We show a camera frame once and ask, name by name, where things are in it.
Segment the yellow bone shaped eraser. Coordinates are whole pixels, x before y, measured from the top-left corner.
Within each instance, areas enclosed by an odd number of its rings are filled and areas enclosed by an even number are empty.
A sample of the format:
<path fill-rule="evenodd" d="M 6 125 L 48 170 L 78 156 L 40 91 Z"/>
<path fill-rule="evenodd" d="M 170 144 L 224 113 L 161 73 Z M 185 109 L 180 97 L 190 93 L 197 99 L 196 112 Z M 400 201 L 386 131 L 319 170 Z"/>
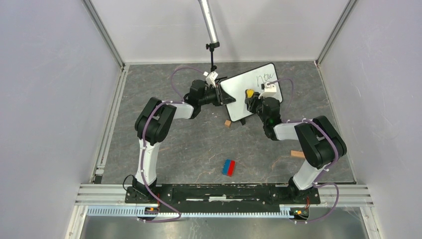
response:
<path fill-rule="evenodd" d="M 246 91 L 245 91 L 245 95 L 246 95 L 246 98 L 247 99 L 250 99 L 250 98 L 252 98 L 253 97 L 253 95 L 254 95 L 254 90 L 253 89 L 247 89 Z"/>

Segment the black framed whiteboard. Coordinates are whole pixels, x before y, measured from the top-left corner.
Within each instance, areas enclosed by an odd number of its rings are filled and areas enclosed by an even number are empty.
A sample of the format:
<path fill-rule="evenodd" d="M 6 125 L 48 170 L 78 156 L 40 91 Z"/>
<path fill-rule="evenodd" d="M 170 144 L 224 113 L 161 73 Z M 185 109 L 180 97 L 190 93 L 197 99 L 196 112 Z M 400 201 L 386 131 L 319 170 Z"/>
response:
<path fill-rule="evenodd" d="M 262 93 L 264 91 L 261 87 L 262 84 L 266 85 L 268 82 L 273 82 L 277 79 L 274 63 L 267 63 L 222 81 L 220 83 L 221 88 L 235 98 L 235 102 L 226 105 L 229 119 L 231 121 L 239 121 L 252 115 L 245 104 L 246 90 L 251 89 Z"/>

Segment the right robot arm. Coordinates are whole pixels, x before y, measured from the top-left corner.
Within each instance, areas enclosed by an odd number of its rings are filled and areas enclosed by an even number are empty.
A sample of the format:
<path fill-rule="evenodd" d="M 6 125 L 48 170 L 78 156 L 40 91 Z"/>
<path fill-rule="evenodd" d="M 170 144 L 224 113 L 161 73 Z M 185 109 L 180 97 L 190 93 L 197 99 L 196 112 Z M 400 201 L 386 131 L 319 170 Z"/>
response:
<path fill-rule="evenodd" d="M 259 116 L 265 135 L 274 141 L 297 140 L 305 156 L 299 171 L 289 179 L 287 195 L 300 203 L 318 179 L 347 152 L 347 146 L 326 116 L 282 122 L 280 102 L 273 97 L 247 96 L 246 109 Z"/>

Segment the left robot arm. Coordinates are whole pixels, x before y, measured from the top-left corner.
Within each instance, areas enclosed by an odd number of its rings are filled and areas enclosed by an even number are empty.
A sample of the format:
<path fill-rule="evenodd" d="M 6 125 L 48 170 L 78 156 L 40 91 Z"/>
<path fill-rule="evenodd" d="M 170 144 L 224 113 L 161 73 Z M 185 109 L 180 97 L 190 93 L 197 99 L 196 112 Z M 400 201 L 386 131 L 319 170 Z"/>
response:
<path fill-rule="evenodd" d="M 156 198 L 156 164 L 161 142 L 167 137 L 173 120 L 194 119 L 203 105 L 224 106 L 236 102 L 220 86 L 194 80 L 181 102 L 151 97 L 138 116 L 134 128 L 140 143 L 139 164 L 132 180 L 137 196 L 145 203 Z"/>

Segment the black tripod stand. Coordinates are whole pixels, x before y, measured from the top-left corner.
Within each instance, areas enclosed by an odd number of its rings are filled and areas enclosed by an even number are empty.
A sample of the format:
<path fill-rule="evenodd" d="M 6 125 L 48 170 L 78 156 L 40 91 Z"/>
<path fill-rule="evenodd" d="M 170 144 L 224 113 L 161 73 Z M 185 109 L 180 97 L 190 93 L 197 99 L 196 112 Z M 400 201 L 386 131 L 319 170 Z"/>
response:
<path fill-rule="evenodd" d="M 210 67 L 211 72 L 213 72 L 217 69 L 217 66 L 214 64 L 214 51 L 218 47 L 220 47 L 219 42 L 206 44 L 206 50 L 208 50 L 210 52 L 210 55 L 211 55 L 211 67 Z"/>

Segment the flat wooden block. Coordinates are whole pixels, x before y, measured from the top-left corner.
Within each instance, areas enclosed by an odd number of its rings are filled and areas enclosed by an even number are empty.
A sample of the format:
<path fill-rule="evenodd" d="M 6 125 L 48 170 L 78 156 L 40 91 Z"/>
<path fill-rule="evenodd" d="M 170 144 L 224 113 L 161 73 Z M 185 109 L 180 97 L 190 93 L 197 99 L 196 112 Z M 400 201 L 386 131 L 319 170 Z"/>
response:
<path fill-rule="evenodd" d="M 295 151 L 295 150 L 291 150 L 291 157 L 302 158 L 302 159 L 306 158 L 303 152 Z"/>

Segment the blue and red block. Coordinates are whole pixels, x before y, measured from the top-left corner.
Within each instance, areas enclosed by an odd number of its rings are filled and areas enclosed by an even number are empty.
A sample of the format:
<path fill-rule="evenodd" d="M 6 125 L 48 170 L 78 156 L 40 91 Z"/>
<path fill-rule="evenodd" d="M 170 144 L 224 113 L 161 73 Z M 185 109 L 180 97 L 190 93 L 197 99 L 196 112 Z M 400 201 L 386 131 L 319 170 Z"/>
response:
<path fill-rule="evenodd" d="M 224 162 L 223 168 L 222 168 L 222 174 L 228 177 L 231 177 L 233 175 L 234 169 L 235 169 L 236 162 L 230 159 L 227 159 Z"/>

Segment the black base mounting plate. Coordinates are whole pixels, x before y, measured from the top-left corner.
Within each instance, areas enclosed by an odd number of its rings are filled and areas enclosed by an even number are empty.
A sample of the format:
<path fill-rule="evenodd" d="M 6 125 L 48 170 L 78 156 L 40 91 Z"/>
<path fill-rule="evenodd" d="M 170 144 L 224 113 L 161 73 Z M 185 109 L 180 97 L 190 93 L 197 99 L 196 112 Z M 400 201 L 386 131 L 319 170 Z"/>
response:
<path fill-rule="evenodd" d="M 286 184 L 161 184 L 147 190 L 126 188 L 127 204 L 145 204 L 160 213 L 275 213 L 280 205 L 321 203 L 318 189 L 295 192 Z"/>

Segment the aluminium frame rail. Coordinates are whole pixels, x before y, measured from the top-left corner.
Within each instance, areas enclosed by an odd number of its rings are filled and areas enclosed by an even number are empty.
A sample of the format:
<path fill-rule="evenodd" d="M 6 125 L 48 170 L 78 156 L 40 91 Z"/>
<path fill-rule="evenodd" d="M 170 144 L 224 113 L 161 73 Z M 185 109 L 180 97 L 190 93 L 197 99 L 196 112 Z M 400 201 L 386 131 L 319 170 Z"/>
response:
<path fill-rule="evenodd" d="M 138 218 L 170 219 L 182 218 L 293 218 L 293 213 L 303 209 L 373 207 L 374 203 L 367 186 L 332 185 L 319 191 L 320 204 L 295 207 L 280 205 L 275 213 L 160 213 L 149 212 L 145 204 L 127 204 L 126 191 L 116 184 L 82 184 L 77 194 L 76 206 L 84 206 L 88 216 L 127 216 Z"/>

